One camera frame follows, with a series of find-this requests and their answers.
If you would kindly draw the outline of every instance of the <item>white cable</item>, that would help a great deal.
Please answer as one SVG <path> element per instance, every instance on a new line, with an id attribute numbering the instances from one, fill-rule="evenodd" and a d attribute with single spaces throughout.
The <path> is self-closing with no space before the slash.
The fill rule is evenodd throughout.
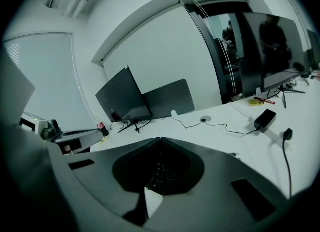
<path id="1" fill-rule="evenodd" d="M 216 31 L 217 35 L 220 36 L 219 33 L 218 33 L 218 31 L 217 31 L 217 29 L 216 29 L 216 27 L 214 26 L 212 20 L 211 20 L 210 17 L 208 16 L 207 12 L 204 10 L 204 8 L 200 5 L 200 3 L 199 3 L 197 0 L 195 0 L 195 1 L 196 1 L 196 3 L 199 5 L 199 8 L 200 8 L 200 10 L 202 11 L 202 13 L 204 14 L 204 16 L 211 22 L 212 27 L 213 27 L 214 30 Z M 226 54 L 225 54 L 225 47 L 222 46 L 221 41 L 219 41 L 219 43 L 220 43 L 220 45 L 221 45 L 221 47 L 222 47 L 222 50 L 223 50 L 223 53 L 224 53 L 224 56 L 225 56 L 225 58 L 226 58 L 226 62 L 227 62 L 228 68 L 229 68 L 229 72 L 230 72 L 230 75 L 231 75 L 231 82 L 232 82 L 232 86 L 233 86 L 233 94 L 235 94 L 235 96 L 237 96 L 237 88 L 236 88 L 236 82 L 235 82 L 235 77 L 234 77 L 234 71 L 232 70 L 232 66 L 231 66 L 231 62 L 230 62 L 230 60 L 229 60 L 229 56 L 228 56 L 228 55 L 226 56 Z"/>
<path id="2" fill-rule="evenodd" d="M 229 102 L 229 104 L 238 112 L 240 112 L 242 115 L 250 118 L 251 120 L 254 120 L 253 116 L 251 116 L 249 113 L 246 113 L 244 110 L 241 110 L 237 105 L 234 105 L 232 102 Z"/>
<path id="3" fill-rule="evenodd" d="M 224 114 L 229 118 L 229 120 L 230 120 L 231 123 L 233 124 L 233 127 L 238 130 L 238 128 L 235 126 L 235 124 L 233 123 L 232 119 L 228 116 L 228 114 L 225 113 L 225 112 L 224 112 Z M 248 152 L 248 154 L 249 154 L 249 156 L 250 156 L 250 158 L 251 158 L 251 160 L 252 160 L 252 164 L 253 164 L 253 166 L 254 166 L 254 169 L 257 171 L 257 167 L 256 167 L 255 160 L 254 160 L 254 158 L 253 158 L 253 156 L 252 156 L 252 154 L 251 154 L 251 152 L 250 152 L 250 150 L 249 150 L 246 142 L 244 141 L 243 137 L 240 136 L 239 138 L 242 140 L 242 142 L 243 142 L 243 144 L 244 144 L 244 146 L 245 146 L 245 148 L 246 148 L 246 150 L 247 150 L 247 152 Z"/>

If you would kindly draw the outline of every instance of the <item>yellow object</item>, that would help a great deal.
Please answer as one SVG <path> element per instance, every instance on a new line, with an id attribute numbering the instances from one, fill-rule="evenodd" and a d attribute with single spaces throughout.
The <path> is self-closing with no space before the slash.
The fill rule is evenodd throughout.
<path id="1" fill-rule="evenodd" d="M 264 103 L 259 100 L 249 100 L 249 106 L 261 106 Z"/>
<path id="2" fill-rule="evenodd" d="M 99 142 L 99 147 L 98 147 L 98 150 L 101 150 L 102 148 L 102 143 L 107 140 L 109 138 L 110 135 L 107 135 L 107 136 L 104 136 L 101 141 Z"/>

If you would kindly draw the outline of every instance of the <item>monitor stand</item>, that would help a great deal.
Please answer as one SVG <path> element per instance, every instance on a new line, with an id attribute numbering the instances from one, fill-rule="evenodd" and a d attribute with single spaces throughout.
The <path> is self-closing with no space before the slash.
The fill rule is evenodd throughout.
<path id="1" fill-rule="evenodd" d="M 127 125 L 125 128 L 121 129 L 118 133 L 122 132 L 123 130 L 127 129 L 128 127 L 135 125 L 135 130 L 138 131 L 138 133 L 140 133 L 139 131 L 139 127 L 137 126 L 138 120 L 133 120 L 129 125 Z"/>
<path id="2" fill-rule="evenodd" d="M 294 93 L 301 93 L 301 94 L 305 94 L 306 93 L 306 92 L 303 92 L 303 91 L 294 90 L 294 89 L 291 89 L 291 88 L 284 87 L 283 85 L 281 87 L 279 87 L 279 90 L 282 91 L 283 94 L 284 94 L 283 104 L 284 104 L 285 108 L 287 108 L 287 101 L 286 101 L 286 98 L 285 98 L 285 92 L 294 92 Z"/>

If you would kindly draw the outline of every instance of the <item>plug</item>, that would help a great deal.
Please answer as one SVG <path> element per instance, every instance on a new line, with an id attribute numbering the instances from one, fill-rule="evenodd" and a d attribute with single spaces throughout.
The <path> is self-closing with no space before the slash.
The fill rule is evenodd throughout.
<path id="1" fill-rule="evenodd" d="M 291 140 L 293 134 L 294 134 L 293 130 L 288 128 L 283 134 L 283 139 L 284 140 Z"/>

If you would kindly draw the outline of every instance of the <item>power adapter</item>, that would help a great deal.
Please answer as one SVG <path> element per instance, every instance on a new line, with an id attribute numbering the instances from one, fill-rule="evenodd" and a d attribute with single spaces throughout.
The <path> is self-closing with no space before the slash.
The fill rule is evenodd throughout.
<path id="1" fill-rule="evenodd" d="M 276 119 L 276 113 L 266 109 L 262 115 L 260 115 L 254 122 L 255 128 L 267 128 Z"/>

